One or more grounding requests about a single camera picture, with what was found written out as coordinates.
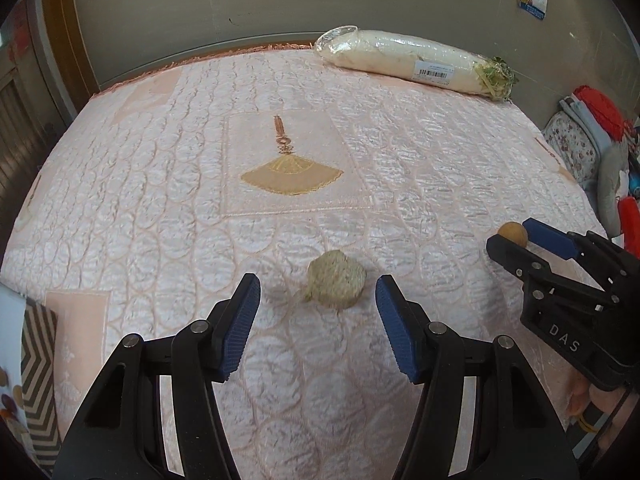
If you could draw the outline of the person's right hand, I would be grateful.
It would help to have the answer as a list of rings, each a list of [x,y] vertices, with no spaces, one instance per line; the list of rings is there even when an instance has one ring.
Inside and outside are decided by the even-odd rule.
[[[574,417],[582,414],[589,403],[592,403],[601,412],[611,415],[626,390],[617,388],[613,391],[604,391],[594,386],[584,375],[577,373],[568,382],[568,400],[566,414]]]

